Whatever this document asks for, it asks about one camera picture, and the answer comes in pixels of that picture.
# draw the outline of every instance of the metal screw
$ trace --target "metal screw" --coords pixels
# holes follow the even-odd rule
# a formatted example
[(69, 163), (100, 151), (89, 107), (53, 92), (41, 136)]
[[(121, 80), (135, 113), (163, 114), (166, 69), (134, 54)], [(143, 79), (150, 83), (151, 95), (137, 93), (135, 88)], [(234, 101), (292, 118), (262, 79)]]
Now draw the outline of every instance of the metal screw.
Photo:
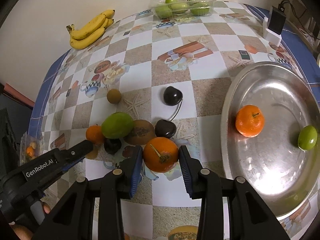
[(115, 169), (115, 170), (112, 171), (112, 173), (114, 175), (120, 175), (122, 173), (122, 170), (121, 169)]
[(84, 182), (84, 181), (85, 181), (85, 176), (79, 175), (77, 177), (77, 182), (81, 183), (81, 182)]
[(237, 181), (238, 181), (239, 183), (244, 183), (244, 182), (245, 182), (245, 178), (239, 176), (239, 177), (237, 177)]
[(201, 169), (201, 174), (203, 175), (208, 175), (210, 173), (210, 171), (208, 169)]

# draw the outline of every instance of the table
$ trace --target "table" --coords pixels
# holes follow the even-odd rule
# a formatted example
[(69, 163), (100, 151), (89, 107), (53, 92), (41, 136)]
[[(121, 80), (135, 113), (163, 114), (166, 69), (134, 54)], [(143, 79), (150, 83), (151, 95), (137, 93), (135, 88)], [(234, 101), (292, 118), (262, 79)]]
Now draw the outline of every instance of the table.
[[(79, 143), (90, 125), (101, 124), (114, 112), (155, 124), (176, 110), (161, 100), (163, 90), (172, 85), (184, 95), (173, 121), (178, 129), (172, 139), (178, 146), (187, 145), (203, 167), (224, 176), (220, 115), (229, 85), (246, 65), (280, 62), (304, 79), (320, 101), (320, 69), (312, 54), (288, 25), (279, 47), (264, 40), (261, 21), (266, 15), (268, 11), (261, 8), (217, 1), (211, 16), (161, 21), (145, 10), (115, 22), (92, 46), (71, 49), (52, 65), (40, 89), (29, 134), (40, 138), (45, 153), (61, 135), (66, 148)], [(106, 99), (112, 88), (122, 93), (118, 105)], [(96, 160), (78, 163), (49, 187), (45, 200), (54, 206), (78, 175), (104, 176), (124, 159), (125, 147), (129, 145), (122, 141), (114, 157), (101, 147)], [(165, 174), (147, 171), (144, 176), (134, 198), (122, 201), (124, 231), (131, 239), (167, 239), (178, 226), (198, 225), (201, 202), (186, 193), (179, 165)], [(301, 210), (281, 221), (292, 239), (303, 234), (318, 212), (318, 188), (319, 182)], [(223, 203), (224, 238), (228, 239), (225, 198)], [(94, 239), (98, 206), (97, 199)]]

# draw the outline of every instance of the bunch of bananas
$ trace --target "bunch of bananas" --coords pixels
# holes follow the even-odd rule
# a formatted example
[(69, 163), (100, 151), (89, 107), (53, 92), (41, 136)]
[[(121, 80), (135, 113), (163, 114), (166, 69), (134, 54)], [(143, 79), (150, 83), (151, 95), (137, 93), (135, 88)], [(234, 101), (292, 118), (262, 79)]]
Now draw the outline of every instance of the bunch of bananas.
[(97, 15), (90, 22), (88, 22), (80, 30), (75, 30), (75, 26), (67, 26), (70, 33), (70, 45), (74, 49), (85, 49), (100, 38), (105, 29), (113, 24), (113, 16), (115, 10), (106, 10)]

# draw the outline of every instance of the oval metal plate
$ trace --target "oval metal plate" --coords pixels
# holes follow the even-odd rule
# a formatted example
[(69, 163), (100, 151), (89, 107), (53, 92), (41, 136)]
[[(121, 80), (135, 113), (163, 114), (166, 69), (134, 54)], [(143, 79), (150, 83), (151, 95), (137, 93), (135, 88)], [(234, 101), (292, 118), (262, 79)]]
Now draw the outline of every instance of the oval metal plate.
[[(235, 127), (239, 109), (260, 108), (265, 125), (254, 137)], [(221, 152), (226, 177), (245, 177), (281, 220), (294, 213), (311, 193), (320, 172), (320, 142), (310, 151), (297, 147), (300, 129), (319, 132), (319, 107), (308, 86), (279, 64), (259, 62), (232, 82), (221, 115)]]

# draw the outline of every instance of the tray rim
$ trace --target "tray rim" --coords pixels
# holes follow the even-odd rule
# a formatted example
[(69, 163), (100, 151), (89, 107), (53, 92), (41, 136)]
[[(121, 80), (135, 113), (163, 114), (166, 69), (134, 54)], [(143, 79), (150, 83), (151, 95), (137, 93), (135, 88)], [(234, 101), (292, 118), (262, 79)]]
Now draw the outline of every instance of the tray rim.
[[(251, 65), (246, 66), (244, 69), (242, 69), (237, 74), (235, 79), (232, 81), (232, 83), (231, 83), (231, 85), (230, 85), (230, 87), (228, 89), (228, 92), (226, 94), (226, 97), (225, 97), (225, 100), (224, 100), (224, 103), (223, 103), (223, 107), (222, 107), (222, 112), (221, 112), (220, 144), (221, 144), (222, 165), (223, 165), (223, 169), (224, 169), (224, 172), (225, 172), (225, 175), (226, 175), (227, 179), (234, 179), (232, 177), (231, 167), (230, 167), (229, 158), (228, 158), (228, 143), (227, 143), (228, 113), (229, 113), (229, 109), (230, 109), (231, 100), (232, 100), (233, 95), (235, 93), (236, 86), (239, 84), (239, 82), (241, 82), (242, 78), (244, 78), (244, 76), (247, 73), (249, 73), (251, 70), (253, 70), (253, 69), (257, 68), (257, 67), (263, 66), (263, 65), (272, 65), (272, 66), (276, 66), (276, 67), (282, 68), (283, 70), (288, 71), (290, 74), (298, 77), (301, 80), (301, 82), (308, 88), (308, 90), (311, 93), (314, 101), (316, 102), (316, 105), (318, 106), (318, 111), (320, 112), (320, 108), (319, 108), (318, 102), (317, 102), (315, 96), (313, 95), (310, 87), (308, 86), (308, 84), (306, 84), (305, 80), (300, 78), (296, 73), (292, 72), (291, 70), (287, 69), (286, 67), (281, 66), (279, 63), (275, 63), (275, 62), (271, 62), (271, 61), (261, 61), (261, 62), (253, 63)], [(294, 212), (296, 212), (302, 206), (302, 204), (310, 197), (311, 192), (313, 191), (314, 187), (316, 186), (319, 177), (320, 177), (320, 170), (318, 172), (318, 177), (316, 179), (316, 182), (313, 184), (313, 187), (308, 192), (308, 194), (303, 199), (303, 201), (301, 201), (301, 203), (298, 206), (296, 206), (293, 210), (291, 210), (287, 214), (284, 214), (282, 216), (278, 216), (277, 217), (278, 220), (285, 219), (286, 217), (292, 215)]]

